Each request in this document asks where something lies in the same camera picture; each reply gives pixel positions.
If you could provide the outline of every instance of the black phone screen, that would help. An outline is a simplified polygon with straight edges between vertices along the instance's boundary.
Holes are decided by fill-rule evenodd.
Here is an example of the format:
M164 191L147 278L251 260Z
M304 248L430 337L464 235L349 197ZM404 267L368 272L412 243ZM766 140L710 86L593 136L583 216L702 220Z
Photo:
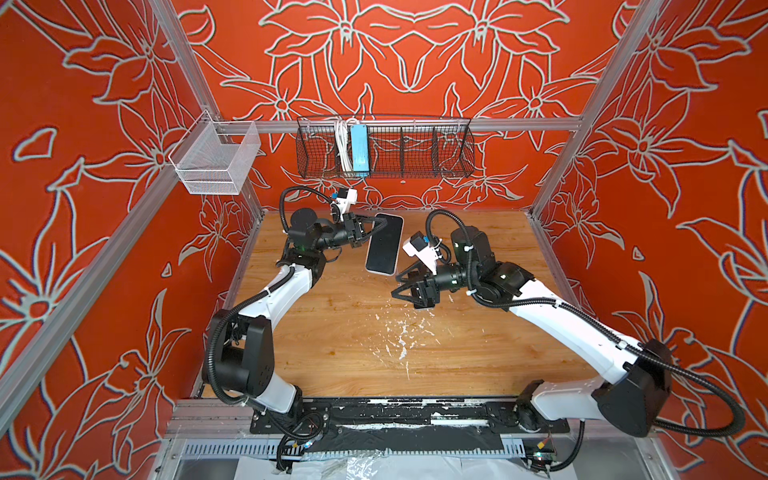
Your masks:
M402 218L395 215L377 214L386 218L386 226L373 234L368 245L366 270L393 275L397 267L397 253L402 235Z

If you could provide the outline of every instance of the coiled white cord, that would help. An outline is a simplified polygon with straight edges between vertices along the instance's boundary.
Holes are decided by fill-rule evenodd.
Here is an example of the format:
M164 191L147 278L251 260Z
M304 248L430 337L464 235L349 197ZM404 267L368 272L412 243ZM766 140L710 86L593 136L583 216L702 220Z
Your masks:
M333 128L336 132L336 147L339 148L339 159L341 160L341 168L345 172L353 171L352 159L347 154L347 145L349 141L349 126L352 124L360 123L356 118L348 118L343 120L337 118L333 123Z

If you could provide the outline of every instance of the wooden table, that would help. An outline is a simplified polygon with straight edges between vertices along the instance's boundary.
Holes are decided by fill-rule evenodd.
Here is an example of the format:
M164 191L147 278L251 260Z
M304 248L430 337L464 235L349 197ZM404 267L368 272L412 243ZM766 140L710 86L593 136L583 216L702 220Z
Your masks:
M522 212L458 213L467 225L488 234L497 260L518 263L554 287ZM426 212L395 214L405 219L403 238L424 231ZM454 229L446 217L433 222L433 232L442 238L450 238ZM237 302L277 274L274 264L285 241L281 230L277 213L267 214ZM394 277L365 271L367 250L367 245L345 247L275 330L275 371L305 396L516 394L535 379L595 376L586 362L543 330L477 305L465 290L443 292L432 310L414 310L411 303L394 300ZM398 271L412 261L401 251Z

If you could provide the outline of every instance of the light blue object in basket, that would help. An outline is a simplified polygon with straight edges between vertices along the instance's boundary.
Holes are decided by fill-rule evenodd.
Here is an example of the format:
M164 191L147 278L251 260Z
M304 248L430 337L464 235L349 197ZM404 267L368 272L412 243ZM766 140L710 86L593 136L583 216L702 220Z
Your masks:
M367 177L371 169L368 163L368 126L354 124L349 127L349 135L352 137L352 169L357 177Z

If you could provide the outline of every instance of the red wall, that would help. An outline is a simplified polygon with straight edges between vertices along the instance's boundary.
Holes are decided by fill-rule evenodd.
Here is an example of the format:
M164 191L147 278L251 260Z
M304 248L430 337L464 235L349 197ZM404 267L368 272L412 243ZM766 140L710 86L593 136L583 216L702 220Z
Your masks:
M542 222L603 321L666 343L747 410L732 438L664 434L683 478L768 474L766 25L764 2L665 6ZM728 422L675 380L664 418Z
M2 372L200 111L142 0L0 12ZM1 477L147 475L252 223L239 197L175 187L0 440Z
M250 120L578 116L635 3L174 0L224 117ZM290 185L349 185L301 179L293 137L266 137L251 175L265 206ZM478 135L473 177L356 186L368 207L528 207L567 137Z

